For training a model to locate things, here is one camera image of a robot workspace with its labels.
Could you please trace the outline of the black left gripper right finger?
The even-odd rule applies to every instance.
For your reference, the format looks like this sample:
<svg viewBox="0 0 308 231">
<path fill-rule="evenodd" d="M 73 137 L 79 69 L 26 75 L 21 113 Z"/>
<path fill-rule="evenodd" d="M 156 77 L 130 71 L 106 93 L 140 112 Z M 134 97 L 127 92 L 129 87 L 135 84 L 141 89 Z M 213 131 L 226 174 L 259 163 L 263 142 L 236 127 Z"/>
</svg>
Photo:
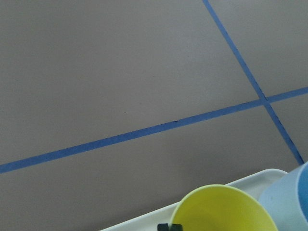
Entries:
<svg viewBox="0 0 308 231">
<path fill-rule="evenodd" d="M 181 224 L 172 224 L 171 225 L 171 231 L 182 231 L 182 225 Z"/>
</svg>

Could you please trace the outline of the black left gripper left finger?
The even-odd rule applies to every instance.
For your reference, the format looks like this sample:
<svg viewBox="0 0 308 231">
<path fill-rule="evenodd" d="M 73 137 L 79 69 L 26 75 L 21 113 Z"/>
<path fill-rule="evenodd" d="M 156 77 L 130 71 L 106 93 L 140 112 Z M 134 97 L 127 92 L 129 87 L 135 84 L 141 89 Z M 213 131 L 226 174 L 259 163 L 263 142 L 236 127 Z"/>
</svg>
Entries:
<svg viewBox="0 0 308 231">
<path fill-rule="evenodd" d="M 157 231 L 169 231 L 169 225 L 167 223 L 160 223 L 157 225 Z"/>
</svg>

